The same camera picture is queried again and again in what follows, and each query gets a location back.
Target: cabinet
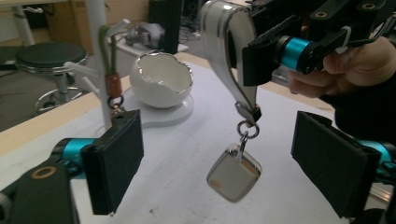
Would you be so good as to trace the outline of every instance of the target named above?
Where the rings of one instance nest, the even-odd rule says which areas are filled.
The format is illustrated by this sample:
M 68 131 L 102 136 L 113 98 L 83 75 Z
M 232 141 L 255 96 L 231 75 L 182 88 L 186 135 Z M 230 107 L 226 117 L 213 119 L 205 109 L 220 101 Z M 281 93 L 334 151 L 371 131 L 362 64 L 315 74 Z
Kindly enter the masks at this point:
M 148 20 L 149 0 L 107 0 L 105 4 L 109 24 L 122 19 L 128 19 L 131 23 Z M 81 45 L 92 54 L 85 0 L 47 4 L 45 9 L 52 40 Z

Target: white bowl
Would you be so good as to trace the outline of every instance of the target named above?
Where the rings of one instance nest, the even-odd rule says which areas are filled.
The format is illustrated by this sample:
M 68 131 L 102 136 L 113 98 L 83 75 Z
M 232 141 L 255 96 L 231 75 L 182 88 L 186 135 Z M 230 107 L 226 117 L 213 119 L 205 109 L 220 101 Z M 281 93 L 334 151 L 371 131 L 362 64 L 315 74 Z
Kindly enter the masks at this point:
M 148 52 L 134 61 L 130 81 L 141 102 L 169 108 L 182 103 L 190 94 L 192 71 L 172 54 Z

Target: chair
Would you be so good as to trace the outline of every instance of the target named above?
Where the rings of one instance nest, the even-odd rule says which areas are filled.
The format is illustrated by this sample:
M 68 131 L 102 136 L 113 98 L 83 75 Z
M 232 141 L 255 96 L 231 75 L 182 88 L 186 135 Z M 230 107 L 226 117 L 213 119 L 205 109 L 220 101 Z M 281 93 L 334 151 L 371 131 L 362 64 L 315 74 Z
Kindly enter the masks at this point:
M 69 43 L 40 43 L 17 52 L 15 64 L 18 69 L 55 77 L 57 89 L 38 98 L 35 102 L 37 114 L 47 112 L 86 93 L 83 89 L 68 87 L 68 84 L 74 83 L 74 78 L 70 75 L 72 69 L 64 66 L 64 63 L 85 64 L 87 61 L 87 52 L 82 47 Z

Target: black sleeve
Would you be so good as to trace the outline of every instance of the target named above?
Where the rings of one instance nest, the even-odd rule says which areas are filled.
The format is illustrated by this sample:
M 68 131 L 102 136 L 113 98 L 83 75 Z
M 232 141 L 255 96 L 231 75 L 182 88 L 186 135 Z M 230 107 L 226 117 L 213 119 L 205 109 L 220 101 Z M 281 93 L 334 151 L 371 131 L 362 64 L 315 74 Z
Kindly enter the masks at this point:
M 352 95 L 323 95 L 320 99 L 334 107 L 335 123 L 343 132 L 396 146 L 396 74 Z

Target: hanging keychain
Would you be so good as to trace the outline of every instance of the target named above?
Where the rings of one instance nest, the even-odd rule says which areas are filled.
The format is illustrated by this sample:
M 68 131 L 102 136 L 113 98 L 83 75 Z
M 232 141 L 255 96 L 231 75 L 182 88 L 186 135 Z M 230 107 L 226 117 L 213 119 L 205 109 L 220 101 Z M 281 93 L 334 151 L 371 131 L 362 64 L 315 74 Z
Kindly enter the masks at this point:
M 206 180 L 208 185 L 230 202 L 241 200 L 254 186 L 262 167 L 246 152 L 248 139 L 259 135 L 257 120 L 261 116 L 256 105 L 257 86 L 244 85 L 242 48 L 255 39 L 256 34 L 248 9 L 224 1 L 209 1 L 201 10 L 201 31 L 206 55 L 212 69 L 236 100 L 238 113 L 245 118 L 237 125 L 240 145 L 231 144 L 218 158 Z M 233 37 L 237 77 L 230 67 L 230 34 Z M 241 131 L 243 125 L 255 128 L 255 133 Z
M 122 86 L 120 74 L 117 71 L 117 40 L 115 35 L 110 36 L 110 59 L 107 55 L 107 32 L 111 27 L 104 25 L 99 30 L 99 46 L 106 71 L 107 105 L 112 109 L 112 117 L 125 112 L 123 107 Z

